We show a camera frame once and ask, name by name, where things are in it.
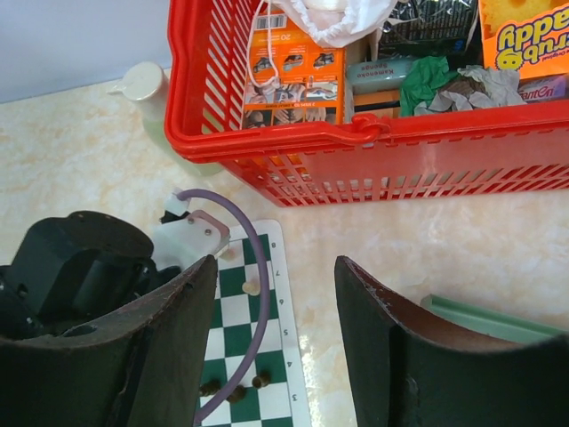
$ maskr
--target brown chess piece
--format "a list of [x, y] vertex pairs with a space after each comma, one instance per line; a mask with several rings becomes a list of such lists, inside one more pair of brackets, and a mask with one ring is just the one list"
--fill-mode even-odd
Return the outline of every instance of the brown chess piece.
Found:
[[221, 383], [219, 380], [211, 380], [208, 383], [205, 383], [200, 386], [199, 388], [199, 397], [206, 398], [208, 396], [213, 396], [221, 389]]
[[252, 379], [252, 386], [255, 389], [262, 389], [270, 384], [270, 373], [263, 371]]
[[227, 398], [227, 402], [237, 403], [238, 401], [243, 400], [246, 394], [247, 394], [247, 389], [243, 385], [237, 385], [237, 387]]

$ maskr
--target crumpled paper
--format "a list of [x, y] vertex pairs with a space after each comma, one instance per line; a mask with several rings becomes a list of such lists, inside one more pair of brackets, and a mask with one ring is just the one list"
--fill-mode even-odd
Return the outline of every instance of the crumpled paper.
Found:
[[473, 85], [472, 91], [456, 90], [453, 82], [441, 87], [430, 104], [421, 102], [414, 110], [415, 116], [436, 114], [446, 111], [469, 111], [523, 105], [525, 101], [517, 93], [519, 73], [513, 69], [484, 69], [478, 65], [460, 68], [460, 79], [468, 79], [479, 85]]

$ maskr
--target purple tube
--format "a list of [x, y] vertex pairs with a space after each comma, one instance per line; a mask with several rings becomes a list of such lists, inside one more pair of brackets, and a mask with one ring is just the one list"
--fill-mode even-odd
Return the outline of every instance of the purple tube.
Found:
[[233, 202], [229, 201], [220, 194], [214, 193], [207, 189], [186, 189], [178, 193], [177, 198], [179, 200], [190, 200], [191, 198], [205, 198], [211, 200], [225, 207], [236, 219], [239, 221], [247, 237], [251, 241], [252, 250], [255, 254], [255, 259], [257, 260], [257, 266], [259, 267], [259, 281], [260, 281], [260, 310], [259, 318], [257, 319], [257, 329], [255, 329], [255, 334], [252, 336], [251, 344], [245, 353], [243, 360], [239, 364], [237, 371], [229, 378], [228, 382], [219, 390], [212, 399], [207, 402], [204, 407], [200, 408], [196, 412], [194, 417], [194, 425], [199, 425], [209, 414], [211, 414], [222, 402], [227, 399], [233, 390], [239, 385], [239, 382], [243, 379], [244, 375], [247, 373], [247, 369], [251, 366], [257, 356], [259, 351], [260, 343], [267, 329], [268, 322], [268, 311], [269, 311], [269, 295], [270, 290], [268, 287], [268, 270], [267, 270], [267, 259], [265, 258], [265, 253], [263, 252], [263, 246], [260, 242], [260, 238], [257, 235], [257, 231], [249, 221], [249, 218], [239, 209]]

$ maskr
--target white square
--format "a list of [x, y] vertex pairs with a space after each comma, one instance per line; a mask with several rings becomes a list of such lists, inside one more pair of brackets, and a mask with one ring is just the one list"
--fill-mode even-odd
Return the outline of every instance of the white square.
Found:
[[[267, 261], [268, 270], [268, 287], [275, 289], [275, 278], [273, 277], [273, 265], [271, 261]], [[249, 282], [259, 283], [259, 268], [257, 264], [245, 265], [245, 279]]]
[[243, 294], [221, 298], [221, 320], [223, 327], [251, 323], [249, 297]]
[[291, 401], [286, 383], [269, 384], [259, 389], [259, 407], [261, 420], [291, 416]]
[[229, 242], [229, 249], [217, 260], [220, 270], [233, 269], [245, 265], [243, 240]]
[[223, 328], [216, 327], [210, 329], [207, 337], [207, 347], [205, 347], [205, 360], [215, 360], [225, 358], [225, 336]]
[[260, 421], [245, 421], [244, 423], [232, 423], [231, 427], [262, 427]]
[[[235, 356], [233, 358], [225, 359], [225, 368], [227, 369], [228, 378], [231, 378], [235, 373], [235, 371], [237, 371], [237, 367], [239, 367], [241, 360], [243, 360], [243, 356]], [[252, 379], [255, 376], [257, 376], [257, 366], [253, 361], [249, 369], [247, 369], [247, 372], [245, 373], [243, 380], [241, 380], [241, 385], [243, 385], [244, 387], [251, 387]]]
[[[257, 322], [251, 323], [251, 333], [254, 334], [257, 329]], [[259, 353], [268, 351], [277, 351], [283, 348], [281, 339], [281, 325], [278, 318], [273, 318], [267, 322], [267, 329], [263, 335], [263, 341], [260, 342]]]
[[[203, 407], [211, 398], [212, 396], [209, 398], [199, 398], [200, 407]], [[231, 424], [231, 408], [229, 407], [229, 402], [226, 400], [223, 400], [223, 403], [202, 421], [203, 426], [223, 424]]]

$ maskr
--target orange package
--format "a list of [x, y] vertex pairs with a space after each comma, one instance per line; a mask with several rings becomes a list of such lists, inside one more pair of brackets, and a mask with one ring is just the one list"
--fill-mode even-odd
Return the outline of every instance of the orange package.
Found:
[[[344, 50], [318, 46], [283, 12], [273, 10], [270, 23], [272, 60], [279, 77], [258, 87], [247, 76], [242, 128], [315, 121], [341, 124]], [[253, 25], [249, 66], [261, 85], [275, 75], [268, 55], [268, 16], [261, 14]]]
[[480, 0], [484, 63], [520, 77], [569, 72], [567, 0]]

